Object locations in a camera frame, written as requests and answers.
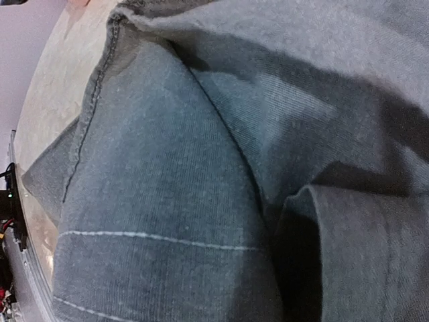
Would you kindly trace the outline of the grey blue button shirt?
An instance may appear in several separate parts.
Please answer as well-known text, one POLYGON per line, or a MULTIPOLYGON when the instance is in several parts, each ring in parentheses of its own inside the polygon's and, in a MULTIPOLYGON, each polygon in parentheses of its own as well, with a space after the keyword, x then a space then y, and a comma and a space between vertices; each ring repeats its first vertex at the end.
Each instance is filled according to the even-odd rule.
POLYGON ((428 2, 120 2, 22 180, 57 321, 427 321, 428 2))

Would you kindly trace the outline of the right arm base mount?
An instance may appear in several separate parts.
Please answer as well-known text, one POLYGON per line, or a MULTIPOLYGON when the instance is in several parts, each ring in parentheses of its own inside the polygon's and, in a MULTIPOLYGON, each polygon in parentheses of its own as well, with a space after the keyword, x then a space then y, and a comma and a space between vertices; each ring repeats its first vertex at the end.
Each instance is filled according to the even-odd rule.
POLYGON ((5 187, 1 188, 1 321, 23 321, 15 293, 15 278, 7 251, 7 238, 19 226, 18 189, 15 163, 1 173, 5 187))

